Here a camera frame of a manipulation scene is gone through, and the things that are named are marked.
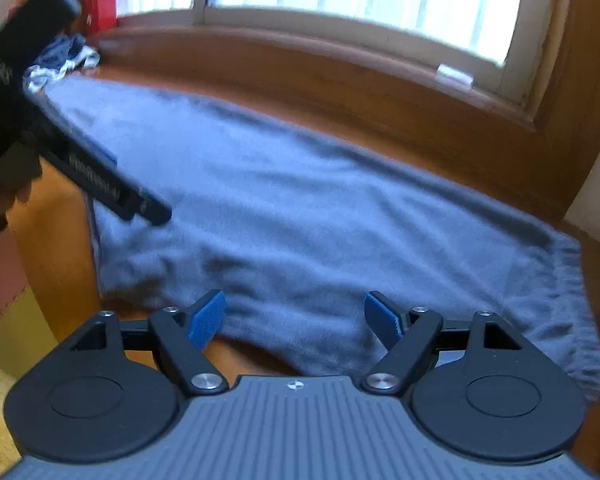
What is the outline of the person's left hand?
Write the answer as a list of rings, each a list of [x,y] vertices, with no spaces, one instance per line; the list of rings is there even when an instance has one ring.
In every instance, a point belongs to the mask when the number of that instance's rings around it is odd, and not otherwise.
[[[9,162],[7,169],[21,170],[21,174],[18,186],[0,182],[0,234],[8,225],[6,214],[16,203],[27,203],[31,196],[33,182],[42,176],[38,156],[33,156],[27,162]]]

